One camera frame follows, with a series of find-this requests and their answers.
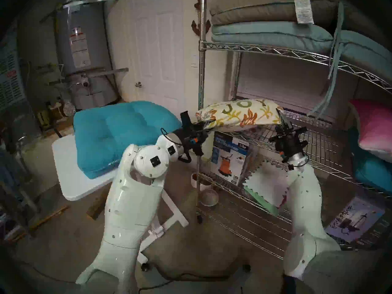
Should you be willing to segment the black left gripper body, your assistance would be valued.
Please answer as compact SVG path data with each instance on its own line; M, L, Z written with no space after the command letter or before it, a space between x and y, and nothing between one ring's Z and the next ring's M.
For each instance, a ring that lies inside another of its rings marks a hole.
M187 158L190 158L189 151L192 150L196 156L202 157L202 145L208 137L197 137L196 130L191 129L191 119L188 111L180 113L182 122L182 134L179 137Z

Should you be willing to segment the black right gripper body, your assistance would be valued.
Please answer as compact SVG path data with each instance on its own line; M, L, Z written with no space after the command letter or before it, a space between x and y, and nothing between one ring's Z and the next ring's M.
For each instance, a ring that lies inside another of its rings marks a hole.
M289 162L296 155L300 159L305 156L304 148L308 145L307 140L301 141L299 136L307 132L306 127L289 129L287 127L275 127L276 135L269 138L274 143L275 150L282 158L282 162Z

